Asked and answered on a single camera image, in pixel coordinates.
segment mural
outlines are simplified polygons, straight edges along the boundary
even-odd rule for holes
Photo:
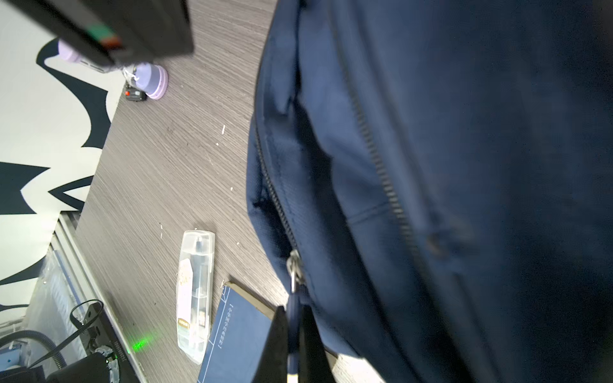
[[[124,78],[64,62],[57,38],[3,2],[0,23],[1,324],[24,315],[59,212],[83,209]]]

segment metal zipper slider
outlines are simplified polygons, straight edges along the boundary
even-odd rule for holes
[[[289,253],[289,258],[287,258],[285,265],[287,266],[287,272],[292,279],[292,293],[295,293],[297,285],[305,283],[304,274],[302,273],[303,263],[298,250],[293,249]]]

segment green light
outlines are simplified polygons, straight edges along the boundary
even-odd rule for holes
[[[140,341],[138,341],[138,342],[136,342],[136,343],[134,343],[132,345],[132,350],[134,352],[138,352],[138,351],[142,350],[143,347],[145,347],[150,341],[151,341],[151,338],[149,338],[149,337],[141,339]]]

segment white wall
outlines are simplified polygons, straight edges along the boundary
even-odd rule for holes
[[[100,148],[82,147],[92,126],[86,108],[36,63],[40,49],[53,38],[0,1],[0,162],[48,168],[20,189],[33,213],[0,215],[0,281],[43,258],[59,212],[75,210],[49,191],[94,175],[102,153]],[[100,74],[59,56],[45,64],[108,91],[102,108],[112,119],[124,84],[120,72]],[[0,173],[0,197],[2,188],[15,186],[17,181],[10,177]],[[85,200],[88,190],[86,186],[66,194]],[[28,303],[35,283],[29,279],[0,286],[0,304]],[[24,313],[25,309],[1,311],[0,324]]]

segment label sticker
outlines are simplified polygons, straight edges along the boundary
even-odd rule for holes
[[[189,330],[191,317],[191,291],[194,272],[189,259],[179,262],[179,275],[177,287],[177,323]]]

